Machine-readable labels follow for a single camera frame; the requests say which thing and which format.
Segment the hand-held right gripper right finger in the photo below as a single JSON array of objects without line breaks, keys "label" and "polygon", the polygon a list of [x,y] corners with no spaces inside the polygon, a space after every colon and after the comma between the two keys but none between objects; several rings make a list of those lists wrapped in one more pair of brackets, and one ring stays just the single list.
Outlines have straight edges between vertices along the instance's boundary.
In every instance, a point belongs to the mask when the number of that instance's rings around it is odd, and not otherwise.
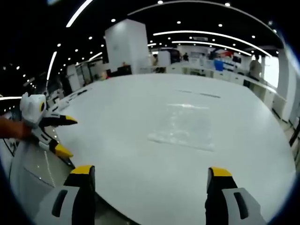
[{"label": "hand-held right gripper right finger", "polygon": [[238,187],[232,174],[219,167],[208,169],[207,225],[265,225],[261,206],[243,187]]}]

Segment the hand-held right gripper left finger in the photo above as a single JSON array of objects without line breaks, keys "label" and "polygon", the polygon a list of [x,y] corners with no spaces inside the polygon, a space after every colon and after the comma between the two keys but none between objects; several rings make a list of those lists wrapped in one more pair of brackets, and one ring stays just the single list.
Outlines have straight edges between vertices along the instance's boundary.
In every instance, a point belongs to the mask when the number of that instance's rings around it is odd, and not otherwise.
[{"label": "hand-held right gripper left finger", "polygon": [[95,223],[95,167],[79,166],[64,184],[52,189],[40,202],[37,225],[93,225]]}]

